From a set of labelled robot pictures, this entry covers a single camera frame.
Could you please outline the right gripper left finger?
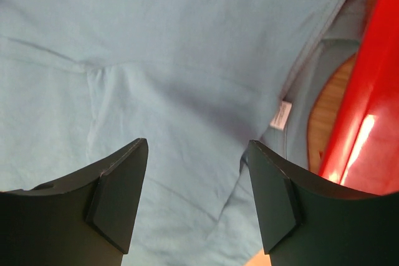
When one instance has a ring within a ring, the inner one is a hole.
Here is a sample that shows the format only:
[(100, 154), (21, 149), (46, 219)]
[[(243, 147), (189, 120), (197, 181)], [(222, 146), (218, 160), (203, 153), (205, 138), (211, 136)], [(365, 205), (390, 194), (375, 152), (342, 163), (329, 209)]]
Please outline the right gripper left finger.
[(1, 193), (2, 265), (120, 265), (148, 158), (139, 138), (31, 190)]

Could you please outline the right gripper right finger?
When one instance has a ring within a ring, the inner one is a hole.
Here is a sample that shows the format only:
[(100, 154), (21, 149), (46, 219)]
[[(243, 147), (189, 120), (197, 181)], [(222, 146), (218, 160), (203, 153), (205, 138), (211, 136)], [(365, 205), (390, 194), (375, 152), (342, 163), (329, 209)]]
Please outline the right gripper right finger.
[(259, 141), (248, 168), (264, 252), (273, 265), (397, 265), (398, 194), (320, 177)]

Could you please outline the grey-blue t shirt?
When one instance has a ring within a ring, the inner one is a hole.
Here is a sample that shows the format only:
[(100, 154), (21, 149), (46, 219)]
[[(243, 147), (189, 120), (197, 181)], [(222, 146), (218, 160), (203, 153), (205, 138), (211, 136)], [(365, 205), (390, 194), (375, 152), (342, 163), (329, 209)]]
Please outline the grey-blue t shirt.
[(245, 264), (262, 247), (247, 144), (307, 166), (309, 113), (366, 2), (1, 0), (1, 189), (146, 138), (123, 264)]

